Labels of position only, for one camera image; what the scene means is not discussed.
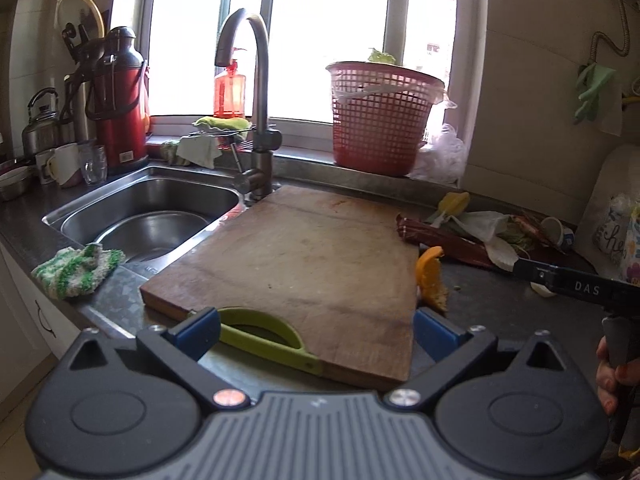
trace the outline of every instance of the dark countertop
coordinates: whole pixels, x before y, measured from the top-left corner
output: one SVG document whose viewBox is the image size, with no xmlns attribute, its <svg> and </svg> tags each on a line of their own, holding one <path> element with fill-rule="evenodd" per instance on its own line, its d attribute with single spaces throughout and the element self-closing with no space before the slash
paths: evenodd
<svg viewBox="0 0 640 480">
<path fill-rule="evenodd" d="M 54 256 L 56 251 L 78 246 L 44 224 L 42 218 L 92 189 L 95 188 L 84 184 L 60 189 L 55 184 L 40 186 L 34 182 L 25 195 L 0 203 L 1 241 L 26 273 Z M 603 313 L 599 307 L 561 296 L 541 298 L 529 283 L 455 262 L 444 263 L 443 275 L 450 290 L 448 317 L 452 322 L 461 327 L 482 324 L 501 338 L 511 340 L 525 339 L 539 328 L 551 330 L 593 383 L 595 348 L 602 336 Z M 144 308 L 138 290 L 144 281 L 143 277 L 119 267 L 94 294 L 55 303 L 80 328 L 94 325 L 111 336 L 130 336 L 157 322 L 172 324 L 161 314 Z M 414 354 L 415 372 L 422 369 L 428 359 L 417 346 Z M 253 398 L 261 391 L 273 389 L 353 389 L 267 362 L 224 344 L 209 351 L 201 364 L 244 388 Z"/>
</svg>

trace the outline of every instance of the kitchen faucet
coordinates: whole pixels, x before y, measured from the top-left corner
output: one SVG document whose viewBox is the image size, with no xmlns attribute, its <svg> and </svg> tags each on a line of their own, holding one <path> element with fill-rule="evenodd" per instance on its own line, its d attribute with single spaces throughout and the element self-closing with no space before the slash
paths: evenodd
<svg viewBox="0 0 640 480">
<path fill-rule="evenodd" d="M 252 168 L 235 177 L 234 187 L 238 192 L 242 194 L 250 192 L 253 199 L 260 200 L 273 191 L 273 152 L 282 145 L 282 134 L 267 124 L 269 38 L 260 14 L 251 14 L 246 9 L 238 9 L 226 17 L 218 38 L 215 63 L 216 66 L 223 67 L 231 65 L 236 31 L 244 19 L 249 20 L 254 30 L 258 52 L 254 81 L 254 126 L 251 129 L 254 148 L 251 152 Z"/>
</svg>

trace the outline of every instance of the hand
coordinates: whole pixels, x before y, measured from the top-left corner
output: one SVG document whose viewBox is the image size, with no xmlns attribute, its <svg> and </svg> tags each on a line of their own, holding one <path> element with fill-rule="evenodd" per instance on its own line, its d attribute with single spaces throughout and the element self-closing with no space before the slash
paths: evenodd
<svg viewBox="0 0 640 480">
<path fill-rule="evenodd" d="M 619 384 L 636 386 L 640 384 L 640 359 L 620 365 L 613 369 L 609 364 L 609 349 L 607 341 L 602 338 L 598 343 L 596 355 L 600 359 L 596 372 L 596 384 L 598 385 L 598 398 L 607 415 L 613 415 L 618 408 L 616 390 Z"/>
</svg>

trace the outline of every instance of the red thermos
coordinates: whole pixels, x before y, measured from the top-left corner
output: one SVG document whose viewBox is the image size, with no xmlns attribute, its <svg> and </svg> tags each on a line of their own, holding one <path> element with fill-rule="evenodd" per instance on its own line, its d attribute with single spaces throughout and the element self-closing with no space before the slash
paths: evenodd
<svg viewBox="0 0 640 480">
<path fill-rule="evenodd" d="M 112 28 L 104 38 L 104 55 L 94 69 L 94 111 L 99 144 L 104 145 L 109 174 L 126 173 L 148 162 L 148 92 L 146 60 L 134 48 L 129 27 Z"/>
</svg>

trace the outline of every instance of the red plastic basket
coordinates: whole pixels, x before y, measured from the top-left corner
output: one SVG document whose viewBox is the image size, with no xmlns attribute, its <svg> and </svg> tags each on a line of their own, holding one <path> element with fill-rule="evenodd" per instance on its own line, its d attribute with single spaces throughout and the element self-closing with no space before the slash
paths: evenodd
<svg viewBox="0 0 640 480">
<path fill-rule="evenodd" d="M 444 98 L 436 77 L 382 63 L 342 61 L 331 73 L 334 158 L 339 166 L 405 176 L 429 112 Z"/>
</svg>

